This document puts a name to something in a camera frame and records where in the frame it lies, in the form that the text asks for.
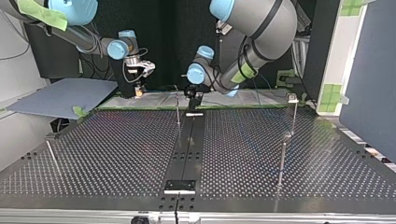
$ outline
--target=black backdrop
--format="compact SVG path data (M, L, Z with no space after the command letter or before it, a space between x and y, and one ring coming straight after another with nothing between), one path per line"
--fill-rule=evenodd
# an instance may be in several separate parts
M156 71L148 78L149 90L166 90L168 85L184 87L187 79L181 77L201 45L216 50L219 57L219 40L216 38L216 19L209 12L210 0L98 0L99 8L94 19L102 36L118 36L118 31L134 29L139 46L148 48L145 56L157 65ZM314 18L316 0L299 0L308 17ZM40 74L45 78L80 77L78 73L78 52L76 48L59 37L46 37L42 30L26 26L31 39ZM229 43L237 48L240 41ZM105 69L106 59L95 56L98 67ZM83 63L83 77L92 77L92 70ZM276 84L278 70L290 69L290 53L261 69L271 86ZM266 83L256 78L259 88L267 88ZM254 88L249 83L245 86Z
M99 0L94 19L102 36L117 37L118 31L136 31L140 48L148 48L146 60L156 63L148 89L183 86L196 50L215 47L216 19L209 12L210 0Z

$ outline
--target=blue joint cap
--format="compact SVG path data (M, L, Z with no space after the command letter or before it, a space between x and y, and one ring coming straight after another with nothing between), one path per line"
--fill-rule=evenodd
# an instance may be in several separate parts
M133 30L119 31L119 38L121 37L134 37L136 38L136 34Z
M69 26L86 25L95 17L98 2L97 0L49 0L49 9L63 12Z
M107 47L107 53L115 60L124 59L129 54L128 45L122 40L113 40Z
M208 46L199 47L197 53L207 59L213 59L215 56L215 51Z
M210 12L221 21L230 19L235 0L212 0Z
M189 71L187 72L187 78L189 79L189 82L195 85L204 83L205 75L205 69L197 63L190 65Z
M239 85L237 85L235 88L233 88L233 91L230 91L226 94L226 96L228 97L235 97L235 95L238 93L239 91Z

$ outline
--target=thin metal pole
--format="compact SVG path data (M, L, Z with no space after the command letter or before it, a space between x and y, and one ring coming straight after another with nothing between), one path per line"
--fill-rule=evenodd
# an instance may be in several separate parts
M291 127L291 134L294 135L294 127L296 125L296 117L297 117L297 108L298 108L298 103L296 103L294 107L294 115L293 115L293 125Z
M58 170L60 177L62 177L61 169L59 168L58 160L56 159L55 154L53 153L52 146L50 145L50 141L47 141L46 143L47 143L47 146L49 147L50 155L51 155L53 161L55 162L56 169Z
M285 169L285 157L286 157L286 145L287 143L282 143L282 155L280 157L280 168L279 168L279 180L277 186L282 187L283 170Z
M179 113L179 109L178 109L178 93L176 93L176 112L177 112L177 125L178 128L180 129L180 113Z

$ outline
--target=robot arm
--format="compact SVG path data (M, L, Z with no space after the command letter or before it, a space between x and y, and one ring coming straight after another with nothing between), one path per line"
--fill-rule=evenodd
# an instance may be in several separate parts
M290 47L297 29L297 15L290 0L212 0L211 13L249 38L244 39L238 59L224 72L210 67L213 49L202 46L189 67L192 84L205 84L234 96L239 84L280 58Z
M126 65L128 67L127 71L135 77L148 77L154 71L154 63L141 60L134 31L121 31L119 32L118 39L112 39L101 37L83 26L93 20L98 8L97 0L35 1L42 7L62 11L68 21L67 29L62 31L54 27L49 27L44 22L21 14L17 0L1 0L0 10L4 10L20 21L42 27L47 35L59 36L75 45L82 53L108 55L114 60L124 60L123 66ZM129 83L136 82L139 78L130 80L125 76L125 80Z

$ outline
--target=vertical metal post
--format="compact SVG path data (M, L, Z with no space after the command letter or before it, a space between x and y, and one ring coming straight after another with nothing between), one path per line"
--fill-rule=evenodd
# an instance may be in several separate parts
M53 153L52 146L50 145L50 141L46 141L46 143L47 143L47 146L49 147L49 153L50 153L53 161L55 162L56 169L58 170L59 175L62 176L61 169L59 168L59 165L58 165L58 159L56 159L55 154Z
M296 124L296 116L297 116L297 108L298 108L299 100L295 93L287 94L286 97L287 97L289 104L294 104L293 123L291 126L291 135L294 135L294 128L295 128L295 124Z
M176 93L176 112L177 112L177 126L180 129L180 113L179 113L179 109L178 109L178 92Z
M286 141L284 141L282 143L282 153L281 153L281 157L280 157L280 167L279 167L279 179L277 182L277 186L279 188L282 187L282 178L283 178L283 171L285 169L285 159L286 159L286 146L287 146L287 143L286 143Z
M291 135L294 135L294 127L296 125L297 108L298 108L298 103L296 103L295 107L294 107L293 124L291 126Z

